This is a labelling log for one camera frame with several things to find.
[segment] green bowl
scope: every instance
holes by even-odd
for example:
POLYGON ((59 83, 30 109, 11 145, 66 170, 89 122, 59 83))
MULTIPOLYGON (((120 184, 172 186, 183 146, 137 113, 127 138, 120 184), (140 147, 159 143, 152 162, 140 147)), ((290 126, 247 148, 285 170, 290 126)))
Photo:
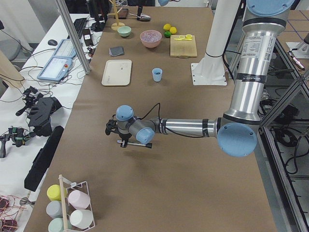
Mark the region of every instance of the green bowl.
POLYGON ((122 37, 127 37, 131 34, 131 27, 128 26, 122 26, 118 28, 118 34, 122 37))

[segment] wooden stand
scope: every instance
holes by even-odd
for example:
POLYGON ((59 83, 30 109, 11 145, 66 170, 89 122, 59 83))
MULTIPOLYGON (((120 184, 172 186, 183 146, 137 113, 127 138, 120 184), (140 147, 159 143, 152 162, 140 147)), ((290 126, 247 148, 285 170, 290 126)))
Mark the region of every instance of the wooden stand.
POLYGON ((116 0, 109 0, 114 8, 114 13, 112 14, 108 14, 108 15, 114 15, 116 17, 116 22, 112 24, 112 29, 113 30, 118 30, 118 28, 125 26, 124 23, 119 22, 119 18, 118 18, 118 13, 122 10, 122 7, 117 10, 117 6, 116 6, 116 0))

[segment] brown table surface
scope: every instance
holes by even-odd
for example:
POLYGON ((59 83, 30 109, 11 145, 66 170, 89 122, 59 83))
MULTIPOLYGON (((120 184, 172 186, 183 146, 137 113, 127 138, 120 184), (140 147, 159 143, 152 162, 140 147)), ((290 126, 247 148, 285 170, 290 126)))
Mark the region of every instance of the brown table surface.
POLYGON ((47 230, 46 190, 58 183, 59 174, 88 181, 97 224, 93 232, 276 231, 254 154, 233 158, 214 138, 161 134, 152 149, 124 149, 116 143, 118 135, 105 135, 105 124, 122 104, 143 116, 161 102, 161 116, 169 118, 215 119, 229 108, 232 81, 225 87, 192 85, 190 64, 204 57, 210 9, 145 7, 143 12, 151 22, 122 20, 132 27, 127 38, 110 29, 113 19, 108 21, 25 231, 47 230), (170 58, 166 38, 155 49, 141 44, 142 31, 162 31, 165 23, 196 36, 198 58, 170 58), (110 57, 109 47, 120 45, 125 55, 110 57), (101 85, 109 59, 132 60, 129 86, 101 85), (163 70, 159 83, 152 80, 155 67, 163 70))

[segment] white cup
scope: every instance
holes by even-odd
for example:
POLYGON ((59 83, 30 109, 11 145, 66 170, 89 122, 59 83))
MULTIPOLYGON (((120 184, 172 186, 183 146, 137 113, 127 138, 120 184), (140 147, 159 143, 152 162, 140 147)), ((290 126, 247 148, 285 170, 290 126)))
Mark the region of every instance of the white cup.
POLYGON ((93 214, 88 209, 77 209, 70 216, 70 223, 80 229, 88 228, 93 221, 93 214))
POLYGON ((161 78, 162 78, 162 69, 160 69, 160 68, 155 68, 155 69, 153 69, 153 79, 154 79, 154 81, 156 81, 156 82, 159 82, 159 81, 161 81, 161 78))
POLYGON ((75 209, 86 209, 90 204, 90 197, 82 191, 74 190, 69 194, 68 201, 75 209))

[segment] lemon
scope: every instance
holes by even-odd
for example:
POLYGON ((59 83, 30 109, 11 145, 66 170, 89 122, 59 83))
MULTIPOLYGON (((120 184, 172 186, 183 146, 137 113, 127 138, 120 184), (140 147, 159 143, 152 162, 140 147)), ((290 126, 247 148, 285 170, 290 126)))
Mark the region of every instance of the lemon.
POLYGON ((171 28, 169 29, 169 31, 170 31, 170 33, 171 33, 172 35, 174 35, 174 34, 177 33, 177 29, 176 29, 175 27, 171 27, 171 28))
POLYGON ((164 36, 165 36, 166 38, 169 38, 170 35, 171 35, 171 33, 170 33, 169 31, 164 32, 164 36))
POLYGON ((164 31, 169 31, 169 29, 170 29, 171 27, 172 27, 171 24, 167 23, 167 24, 165 24, 165 25, 163 26, 163 30, 164 30, 164 31))

